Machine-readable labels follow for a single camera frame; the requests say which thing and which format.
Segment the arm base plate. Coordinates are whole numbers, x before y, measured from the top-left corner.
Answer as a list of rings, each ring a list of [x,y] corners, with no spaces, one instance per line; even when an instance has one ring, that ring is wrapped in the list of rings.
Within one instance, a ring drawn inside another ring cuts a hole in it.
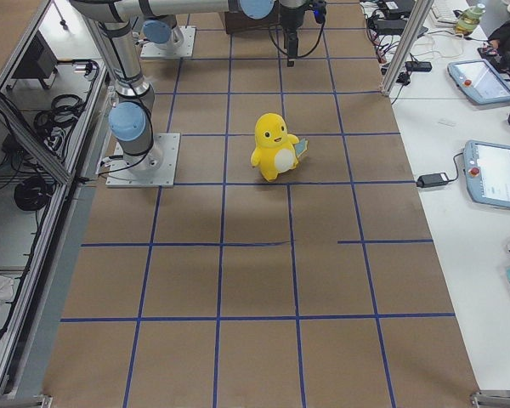
[[[146,21],[143,33],[145,41],[140,57],[144,60],[176,60],[193,54],[196,28],[192,25],[171,28],[160,21]]]
[[[114,154],[122,158],[111,162],[105,185],[109,188],[173,187],[179,146],[179,133],[156,133],[152,150],[139,162],[139,158],[125,156],[116,142]]]

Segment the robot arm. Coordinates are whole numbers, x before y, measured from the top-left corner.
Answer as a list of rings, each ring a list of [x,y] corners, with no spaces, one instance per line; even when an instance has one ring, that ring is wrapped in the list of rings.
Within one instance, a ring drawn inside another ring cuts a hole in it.
[[[119,103],[111,109],[110,130],[122,147],[127,167],[149,167],[156,153],[151,110],[154,88],[147,82],[133,40],[133,17],[163,24],[153,43],[169,43],[178,14],[243,12],[253,20],[270,14],[272,1],[72,1],[88,24],[100,55],[115,81]]]
[[[267,17],[274,7],[272,1],[140,1],[139,8],[145,17],[143,32],[156,47],[173,52],[184,44],[184,33],[178,27],[177,14],[212,12],[242,12],[252,20]],[[314,13],[321,26],[326,23],[325,1],[279,1],[278,24],[283,31],[284,45],[275,48],[286,56],[289,67],[309,53],[298,52],[298,29],[307,11]]]

